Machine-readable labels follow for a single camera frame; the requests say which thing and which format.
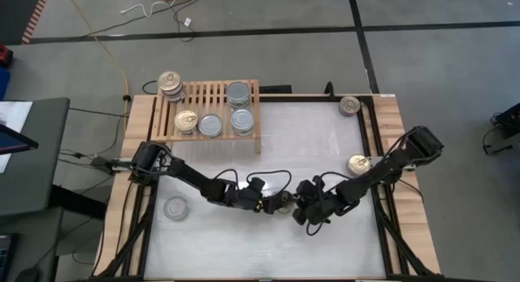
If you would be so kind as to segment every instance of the can lid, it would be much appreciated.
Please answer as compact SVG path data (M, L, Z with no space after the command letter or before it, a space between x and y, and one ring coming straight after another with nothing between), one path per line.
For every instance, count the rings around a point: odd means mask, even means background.
M202 116L198 130L209 137L216 137L222 132L222 120L220 116L214 114L208 114Z
M164 215L173 221L181 221L188 215L188 202L182 197L170 197L164 203Z
M246 83L233 82L226 88L227 99L232 102L246 102L249 99L249 87Z
M157 86L164 91L172 91L182 87L179 73L172 71L164 72L157 79Z
M237 109L231 114L231 126L236 129L248 131L253 128L253 124L253 115L246 109Z
M371 164L363 155L353 155L349 160L349 172L355 176L360 176L371 169Z
M361 103L357 98L352 96L345 96L340 101L341 110L345 113L352 114L359 111Z
M197 114L193 111L181 111L175 116L175 126L181 132L189 131L197 126Z

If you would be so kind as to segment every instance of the white paper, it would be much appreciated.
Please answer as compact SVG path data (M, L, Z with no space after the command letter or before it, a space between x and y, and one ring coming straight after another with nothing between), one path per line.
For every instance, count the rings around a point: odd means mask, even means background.
M32 105L32 102L0 102L0 124L21 132ZM0 173L6 170L10 157L10 154L0 155Z
M192 23L192 20L190 18L186 18L186 20L184 21L184 26L188 27L189 28L189 25Z
M251 140L176 142L172 152L208 177L235 168L239 186L253 171L287 169L287 187L295 192L302 180L325 171L348 175L347 162L362 154L358 118L344 117L338 103L262 103L262 153ZM221 176L234 179L232 173ZM265 194L287 182L284 173L260 176ZM326 176L325 189L339 183ZM169 197L187 200L185 220L164 215ZM384 277L384 265L368 193L347 215L331 217L316 236L292 214L274 215L216 206L180 180L162 176L146 259L146 279L305 279Z

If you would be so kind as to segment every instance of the blue bin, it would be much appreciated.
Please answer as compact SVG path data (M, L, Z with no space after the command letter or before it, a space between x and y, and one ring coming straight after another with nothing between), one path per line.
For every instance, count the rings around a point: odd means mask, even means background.
M3 97L6 95L7 85L9 84L10 78L11 74L9 71L0 67L0 100L3 100Z

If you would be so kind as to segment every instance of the wooden table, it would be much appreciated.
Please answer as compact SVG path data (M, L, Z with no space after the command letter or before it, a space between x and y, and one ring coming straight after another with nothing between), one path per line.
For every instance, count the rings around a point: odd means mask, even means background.
M405 130L401 120L401 114L397 105L397 99L394 95L367 95L367 94L350 94L353 96L372 96L375 104L375 113L378 120L379 131L383 147L387 150L397 138L402 135ZM298 97L327 97L326 94L298 94L298 95L280 95L280 94L261 94L262 98L280 97L280 96L298 96ZM136 95L133 99L132 110L128 120L128 126L124 135L123 148L121 157L132 157L137 150L137 147L142 141L146 141L148 129L152 116L154 96L151 95ZM375 150L375 138L371 129L371 122L369 120L366 107L363 107L364 119L366 122L366 129L368 131L370 150L373 155L377 155ZM137 186L133 185L130 188L129 197L125 210L124 200L130 182L128 181L129 173L119 173L115 177L114 185L105 219L105 235L100 257L99 265L95 274L103 271L109 262L114 258L116 253L116 245L119 238L119 228L123 221L121 232L121 242L119 247L126 241L128 229L130 228L131 217L133 212L133 204ZM405 172L403 180L418 188L418 182L413 172ZM145 208L148 202L148 195L150 188L146 188L143 197L143 205ZM415 254L422 260L426 267L433 272L439 273L439 264L437 262L436 252L431 240L430 228L428 227L426 213L421 198L412 189L404 185L396 184L394 193L396 204L396 211L401 226L401 234L415 252ZM142 236L137 241L132 252L132 262L130 265L130 275L137 273L137 261L141 252ZM390 248L392 266L395 273L400 273L399 262L397 259L397 248L393 240L388 236L388 245Z

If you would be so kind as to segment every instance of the yellow cable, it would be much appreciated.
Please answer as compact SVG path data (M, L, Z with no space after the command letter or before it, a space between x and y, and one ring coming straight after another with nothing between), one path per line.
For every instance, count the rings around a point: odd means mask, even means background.
M119 64L118 60L115 59L114 55L106 48L106 46L104 44L102 44L99 40L98 40L98 37L96 36L96 33L94 31L94 29L92 28L92 26L90 25L89 21L87 20L87 18L85 17L85 14L83 14L83 11L81 10L80 6L78 6L78 4L76 3L75 0L70 0L72 2L72 4L74 4L74 7L76 8L76 10L78 10L78 13L80 13L81 15L81 18L83 19L83 21L87 24L87 26L89 26L89 29L90 29L90 32L92 33L92 36L94 37L94 40L99 43L99 45L106 51L106 53L108 55L110 55L110 58L114 61L114 64L115 66L119 69L119 72L121 73L121 76L123 77L123 80L124 80L124 94L125 95L128 95L128 79L127 79L127 75L124 73L123 71L123 68L121 67L121 65ZM127 115L128 113L128 101L124 101L124 113L123 115ZM124 126L124 129L123 129L123 134L126 132L127 130L127 118L123 118L123 126Z

